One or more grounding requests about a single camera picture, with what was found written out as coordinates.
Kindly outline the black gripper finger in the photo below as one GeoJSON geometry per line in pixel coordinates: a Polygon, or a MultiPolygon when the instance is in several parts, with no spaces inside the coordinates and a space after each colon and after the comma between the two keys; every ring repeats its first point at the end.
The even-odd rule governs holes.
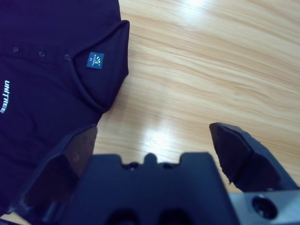
{"type": "Polygon", "coordinates": [[[242,192],[299,189],[272,153],[248,132],[221,122],[209,128],[222,171],[236,188],[242,192]]]}
{"type": "Polygon", "coordinates": [[[93,155],[97,132],[97,126],[91,125],[66,135],[38,165],[9,212],[28,222],[61,221],[93,155]]]}

